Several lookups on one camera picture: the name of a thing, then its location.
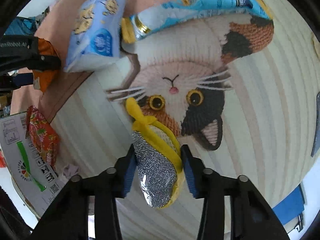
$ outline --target cat whisker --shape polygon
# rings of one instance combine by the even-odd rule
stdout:
[[[143,93],[141,96],[139,96],[136,101],[138,102],[139,100],[143,99],[146,96],[146,93]]]
[[[132,97],[137,96],[137,95],[140,95],[140,94],[142,94],[142,93],[145,94],[145,90],[144,90],[144,89],[143,89],[143,90],[140,90],[140,91],[138,91],[138,92],[135,92],[135,93],[133,93],[133,94],[127,95],[127,96],[125,96],[125,97],[112,99],[112,101],[115,102],[115,101],[120,101],[120,100],[127,99],[127,98],[132,98]]]
[[[225,81],[230,80],[231,77],[225,78],[225,79],[218,79],[218,80],[213,80],[213,81],[200,81],[198,84],[215,84],[215,83],[222,83]]]
[[[197,79],[197,80],[200,81],[200,80],[206,80],[206,79],[208,79],[208,78],[223,76],[223,75],[225,75],[228,71],[229,71],[229,70],[227,69],[227,70],[222,71],[222,72],[217,73],[217,74],[213,74],[213,75],[210,75],[210,76],[201,77],[201,78],[199,78],[199,79]]]
[[[207,86],[201,86],[201,85],[198,85],[197,86],[198,88],[203,88],[203,89],[209,89],[209,90],[232,90],[233,88],[232,87],[226,87],[226,88],[216,88],[216,87],[207,87]]]
[[[142,89],[145,89],[145,87],[134,87],[134,88],[116,90],[116,91],[111,91],[110,93],[111,94],[118,94],[118,93],[130,92],[130,91],[136,91],[136,90],[142,90]]]

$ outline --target cat nose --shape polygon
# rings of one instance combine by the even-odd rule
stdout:
[[[179,89],[177,87],[172,87],[172,88],[169,89],[169,93],[170,94],[174,95],[174,94],[176,94],[178,92],[179,92]]]

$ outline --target table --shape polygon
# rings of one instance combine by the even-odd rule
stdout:
[[[208,152],[193,137],[179,141],[221,175],[246,174],[275,206],[317,158],[310,155],[320,63],[310,28],[289,2],[264,1],[275,15],[275,35],[263,51],[230,64],[234,90],[226,92],[221,146]],[[51,123],[61,137],[57,171],[73,163],[83,177],[94,176],[126,154],[131,120],[122,103],[108,101],[106,91],[121,88],[133,74],[127,58],[95,72],[58,111]],[[127,198],[118,201],[125,239],[195,239],[201,211],[202,200],[192,198],[186,183],[170,208],[148,207],[137,176]],[[225,231],[229,229],[227,205]]]

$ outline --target barcode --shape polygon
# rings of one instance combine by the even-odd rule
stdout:
[[[57,183],[53,184],[50,189],[52,190],[53,194],[56,194],[59,191],[59,186],[57,185]]]
[[[26,116],[21,116],[21,117],[20,117],[20,121],[21,121],[21,124],[22,124],[22,127],[23,127],[24,130],[27,129],[26,119],[27,119]]]

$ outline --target cat eye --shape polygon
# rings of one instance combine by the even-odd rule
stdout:
[[[190,90],[187,94],[187,101],[189,105],[199,106],[203,102],[203,94],[199,90]]]
[[[149,105],[153,110],[161,110],[165,105],[165,99],[162,96],[151,96]]]

